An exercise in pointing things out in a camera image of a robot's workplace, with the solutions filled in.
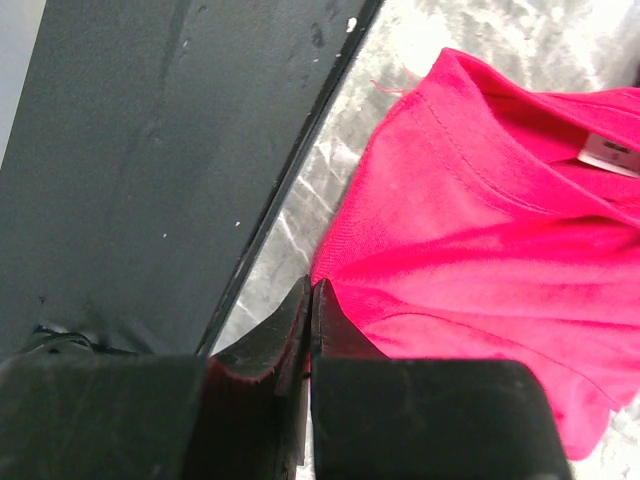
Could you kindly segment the magenta t shirt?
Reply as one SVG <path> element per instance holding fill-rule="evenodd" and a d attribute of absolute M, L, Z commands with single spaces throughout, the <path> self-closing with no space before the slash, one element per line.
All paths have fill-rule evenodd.
<path fill-rule="evenodd" d="M 444 49 L 373 133 L 312 264 L 399 358 L 541 381 L 568 456 L 639 390 L 639 92 L 531 92 Z"/>

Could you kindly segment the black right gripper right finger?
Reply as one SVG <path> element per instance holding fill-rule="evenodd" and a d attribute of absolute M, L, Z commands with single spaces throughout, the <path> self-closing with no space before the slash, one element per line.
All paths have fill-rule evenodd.
<path fill-rule="evenodd" d="M 320 479 L 568 479 L 544 390 L 510 360 L 394 359 L 313 292 L 311 417 Z"/>

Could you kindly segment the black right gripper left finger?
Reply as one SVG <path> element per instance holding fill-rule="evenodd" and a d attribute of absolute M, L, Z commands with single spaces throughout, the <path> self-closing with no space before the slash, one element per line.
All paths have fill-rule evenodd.
<path fill-rule="evenodd" d="M 37 330 L 1 364 L 5 479 L 292 479 L 312 289 L 215 355 L 111 353 Z"/>

